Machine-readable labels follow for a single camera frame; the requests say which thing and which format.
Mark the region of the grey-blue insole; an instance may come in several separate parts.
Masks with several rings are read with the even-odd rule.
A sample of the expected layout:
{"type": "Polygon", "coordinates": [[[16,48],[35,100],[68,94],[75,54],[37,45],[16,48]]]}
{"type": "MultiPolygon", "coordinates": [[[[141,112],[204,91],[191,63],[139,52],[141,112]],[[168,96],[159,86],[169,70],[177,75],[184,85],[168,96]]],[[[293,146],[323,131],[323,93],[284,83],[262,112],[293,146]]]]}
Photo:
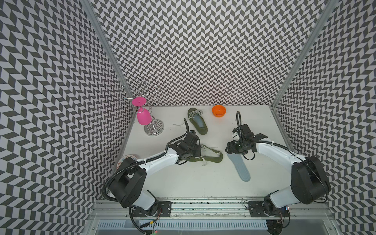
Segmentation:
{"type": "Polygon", "coordinates": [[[244,182],[249,182],[251,180],[251,175],[243,161],[243,157],[238,154],[227,153],[228,158],[233,163],[240,179],[244,182]]]}

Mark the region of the olive green sandal with laces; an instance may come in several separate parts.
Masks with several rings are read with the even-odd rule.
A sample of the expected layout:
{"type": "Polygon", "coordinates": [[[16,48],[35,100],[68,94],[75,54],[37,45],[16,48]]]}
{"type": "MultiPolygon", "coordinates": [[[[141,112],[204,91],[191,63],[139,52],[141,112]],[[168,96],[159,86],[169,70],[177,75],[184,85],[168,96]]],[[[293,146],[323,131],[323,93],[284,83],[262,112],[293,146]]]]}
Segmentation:
{"type": "Polygon", "coordinates": [[[188,110],[188,119],[194,125],[195,129],[200,135],[206,135],[208,132],[207,124],[203,118],[203,111],[190,108],[188,110]]]}

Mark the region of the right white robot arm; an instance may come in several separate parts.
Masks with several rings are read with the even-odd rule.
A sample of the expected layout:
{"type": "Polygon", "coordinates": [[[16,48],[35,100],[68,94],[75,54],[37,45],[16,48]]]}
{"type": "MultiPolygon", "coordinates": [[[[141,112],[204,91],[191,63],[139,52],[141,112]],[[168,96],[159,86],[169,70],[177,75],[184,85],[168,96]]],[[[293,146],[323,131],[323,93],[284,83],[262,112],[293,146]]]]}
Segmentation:
{"type": "Polygon", "coordinates": [[[227,143],[225,151],[229,157],[243,157],[249,151],[260,153],[290,173],[290,186],[264,197],[261,206],[265,216],[274,217],[293,204],[308,205],[321,197],[328,199],[331,186],[320,159],[304,157],[264,134],[254,134],[247,124],[233,129],[233,140],[227,143]]]}

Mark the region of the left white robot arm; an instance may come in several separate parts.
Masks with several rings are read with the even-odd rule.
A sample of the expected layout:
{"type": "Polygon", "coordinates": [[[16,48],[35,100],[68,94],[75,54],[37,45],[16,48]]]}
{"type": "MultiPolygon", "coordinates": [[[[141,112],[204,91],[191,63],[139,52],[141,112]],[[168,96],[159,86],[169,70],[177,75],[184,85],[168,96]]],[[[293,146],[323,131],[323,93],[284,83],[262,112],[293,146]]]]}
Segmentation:
{"type": "Polygon", "coordinates": [[[160,201],[144,190],[148,176],[172,165],[181,165],[190,158],[201,156],[200,139],[195,131],[167,143],[165,150],[145,159],[127,158],[104,183],[102,197],[120,203],[124,208],[139,208],[148,216],[157,213],[160,201]]]}

